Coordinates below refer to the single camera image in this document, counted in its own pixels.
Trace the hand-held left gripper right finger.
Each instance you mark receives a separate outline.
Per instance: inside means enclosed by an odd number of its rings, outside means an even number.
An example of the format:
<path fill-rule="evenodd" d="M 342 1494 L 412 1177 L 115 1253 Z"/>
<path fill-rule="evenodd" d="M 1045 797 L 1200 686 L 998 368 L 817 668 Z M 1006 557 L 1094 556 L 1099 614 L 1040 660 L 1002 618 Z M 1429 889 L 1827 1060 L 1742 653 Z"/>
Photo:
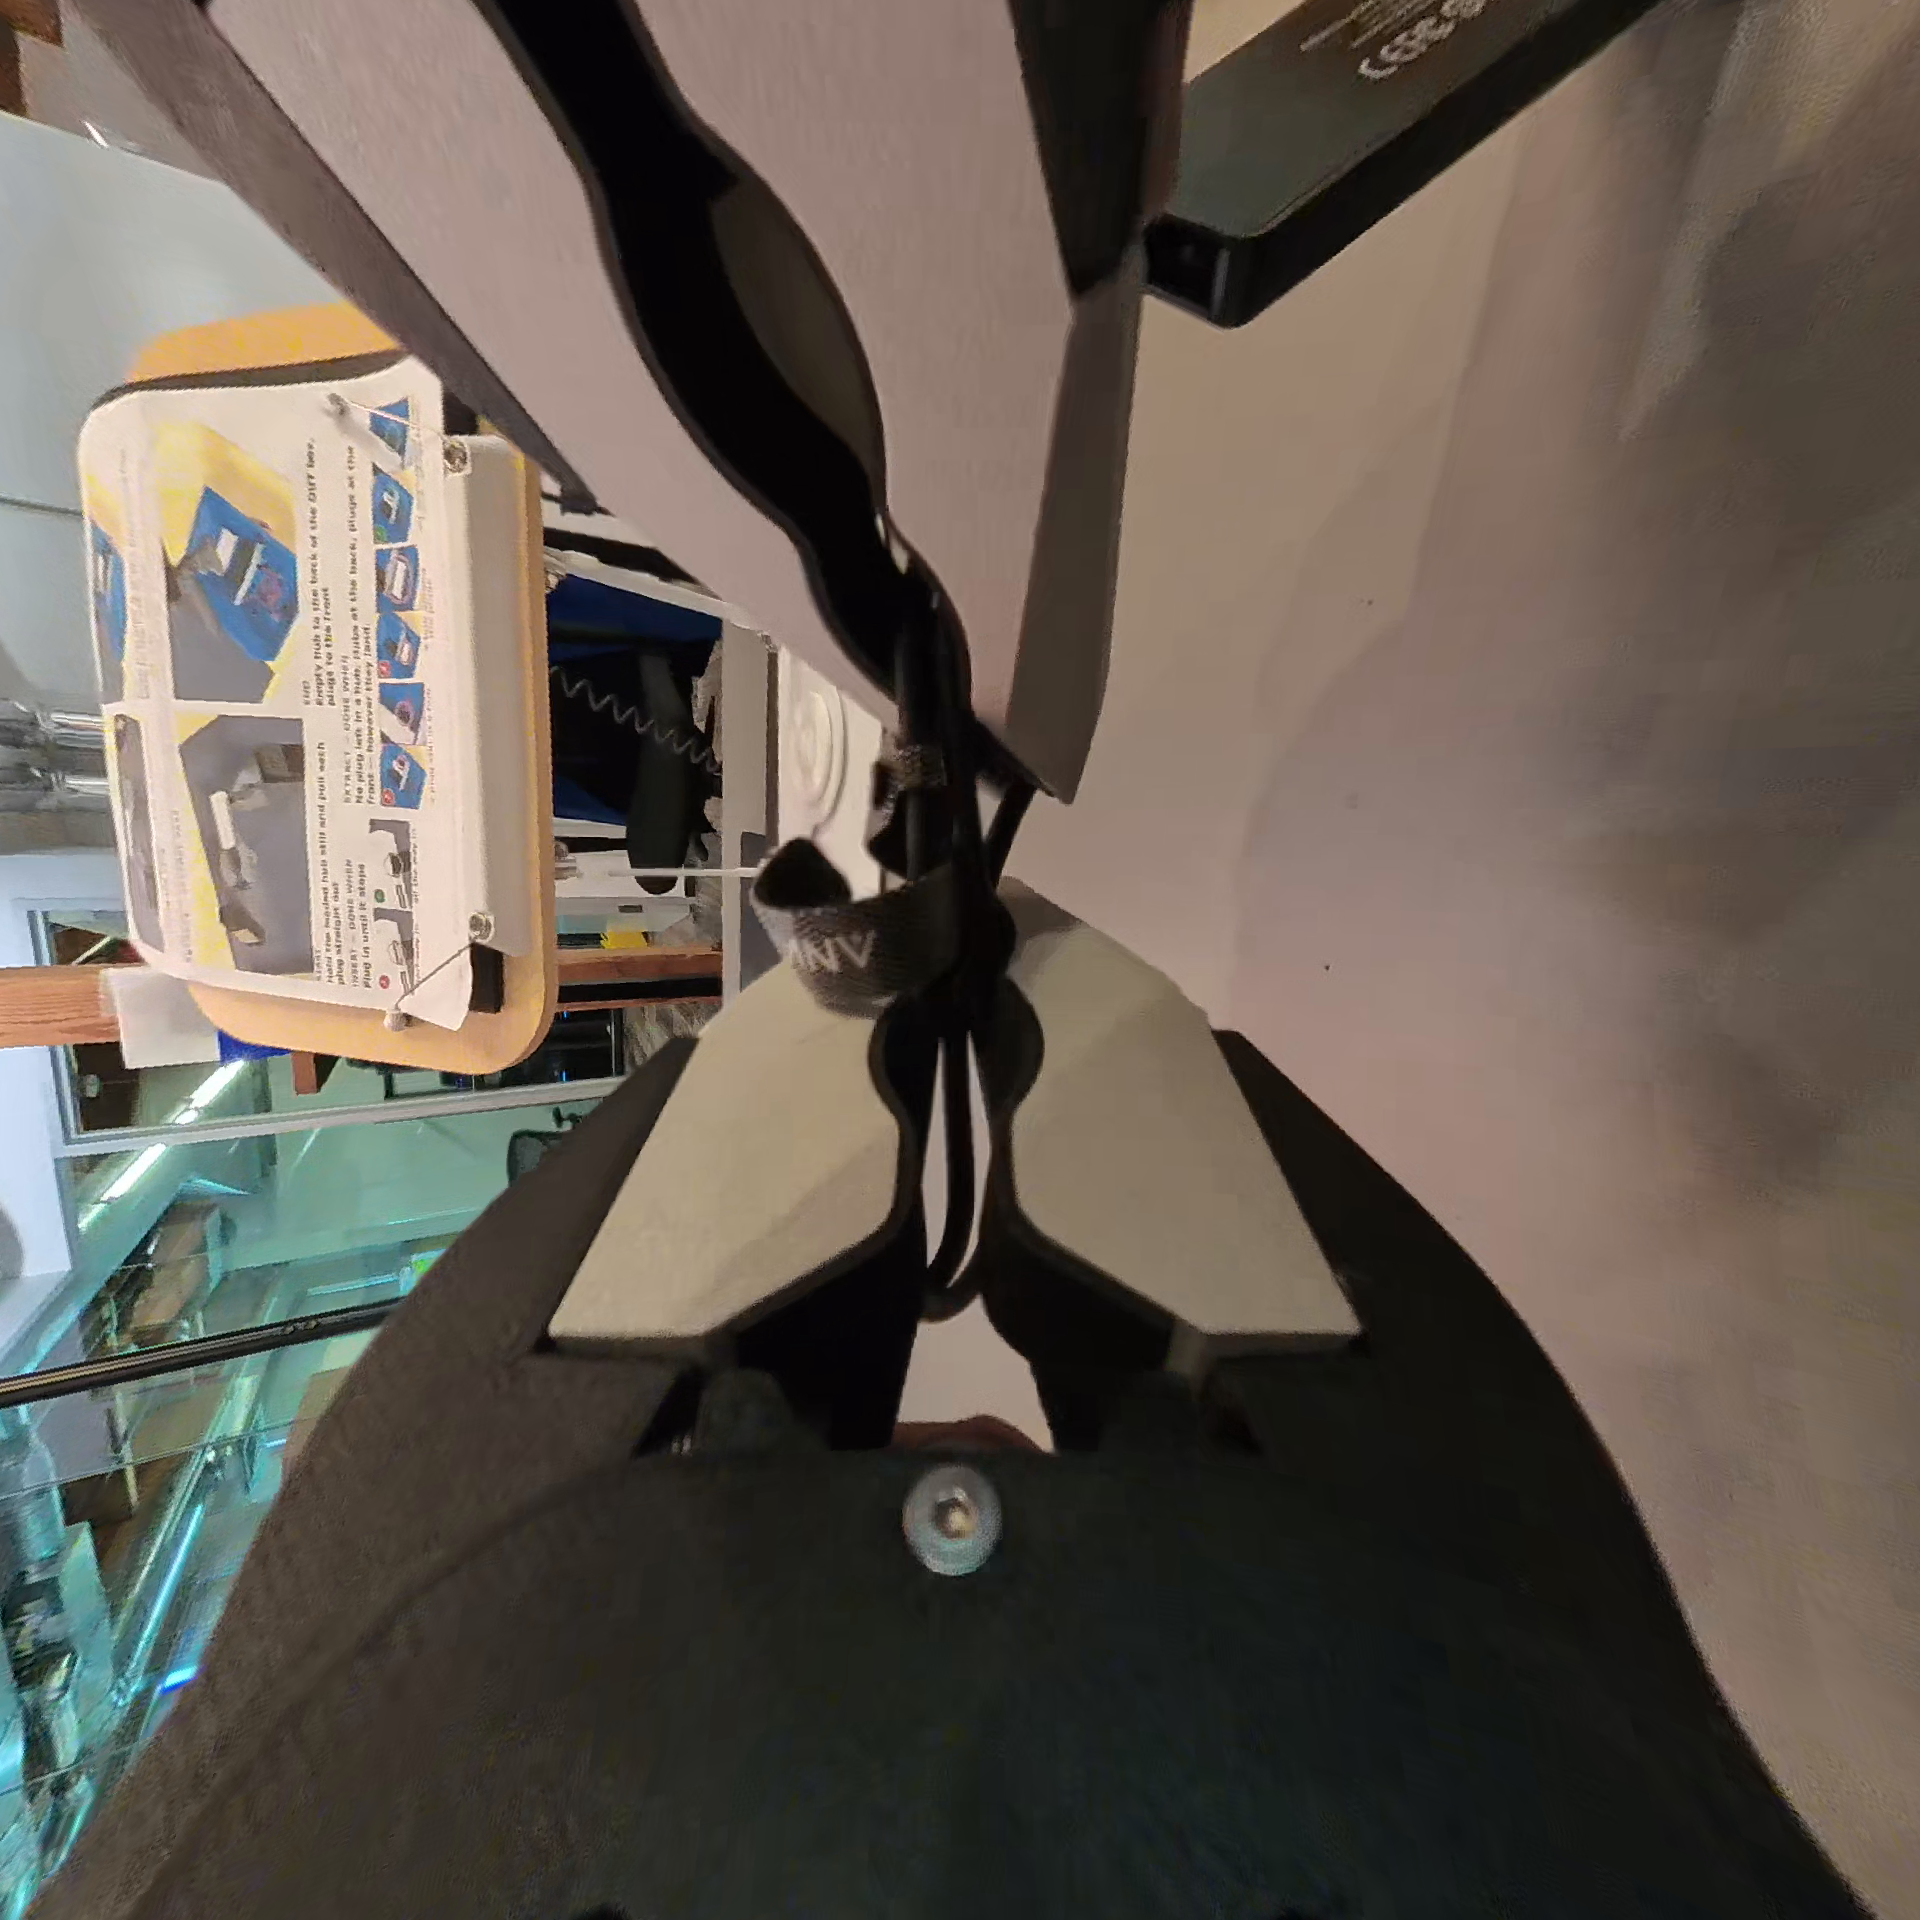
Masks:
<path fill-rule="evenodd" d="M 1009 1341 L 1035 1362 L 1204 1376 L 1341 1349 L 1349 1293 L 1210 1017 L 1034 886 L 994 1010 L 993 1233 L 1024 1269 Z"/>

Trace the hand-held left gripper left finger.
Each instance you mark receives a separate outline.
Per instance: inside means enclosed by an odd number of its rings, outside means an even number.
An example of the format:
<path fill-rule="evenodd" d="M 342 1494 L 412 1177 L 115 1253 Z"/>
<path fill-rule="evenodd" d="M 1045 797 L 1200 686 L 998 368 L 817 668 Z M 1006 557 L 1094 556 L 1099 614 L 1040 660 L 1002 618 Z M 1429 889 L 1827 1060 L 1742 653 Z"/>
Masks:
<path fill-rule="evenodd" d="M 548 1321 L 584 1352 L 694 1352 L 826 1281 L 920 1199 L 873 1018 L 777 967 L 707 1026 Z"/>

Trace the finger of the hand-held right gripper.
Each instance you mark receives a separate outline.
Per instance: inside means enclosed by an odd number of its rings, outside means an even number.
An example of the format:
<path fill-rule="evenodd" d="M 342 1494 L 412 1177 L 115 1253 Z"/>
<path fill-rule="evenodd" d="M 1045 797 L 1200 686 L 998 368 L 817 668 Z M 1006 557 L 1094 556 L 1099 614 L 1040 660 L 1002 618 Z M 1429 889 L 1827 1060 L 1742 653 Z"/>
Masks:
<path fill-rule="evenodd" d="M 569 495 L 866 706 L 904 625 L 873 482 L 724 265 L 741 183 L 628 5 L 213 5 L 304 160 L 377 233 L 361 298 Z"/>
<path fill-rule="evenodd" d="M 1054 797 L 1114 646 L 1142 258 L 1074 284 L 1014 5 L 641 5 L 668 79 L 803 229 L 878 400 L 884 510 L 944 588 L 976 719 Z"/>

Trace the printed instruction sheet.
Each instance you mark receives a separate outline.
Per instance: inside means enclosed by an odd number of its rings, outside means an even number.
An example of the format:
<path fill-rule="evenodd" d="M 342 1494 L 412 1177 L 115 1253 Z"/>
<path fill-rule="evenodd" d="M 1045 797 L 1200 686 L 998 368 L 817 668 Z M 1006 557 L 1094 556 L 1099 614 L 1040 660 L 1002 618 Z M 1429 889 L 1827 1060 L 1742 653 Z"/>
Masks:
<path fill-rule="evenodd" d="M 458 1031 L 482 857 L 467 472 L 398 349 L 131 384 L 78 442 L 129 926 L 193 986 Z"/>

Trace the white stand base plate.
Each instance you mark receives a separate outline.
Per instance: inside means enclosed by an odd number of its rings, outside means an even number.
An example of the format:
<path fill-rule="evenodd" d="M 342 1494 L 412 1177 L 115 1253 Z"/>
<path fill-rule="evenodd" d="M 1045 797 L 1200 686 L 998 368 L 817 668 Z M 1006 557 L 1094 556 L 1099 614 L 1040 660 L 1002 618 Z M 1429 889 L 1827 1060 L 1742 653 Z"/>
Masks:
<path fill-rule="evenodd" d="M 774 649 L 774 840 L 814 842 L 854 898 L 884 879 L 868 849 L 881 719 L 838 686 Z"/>

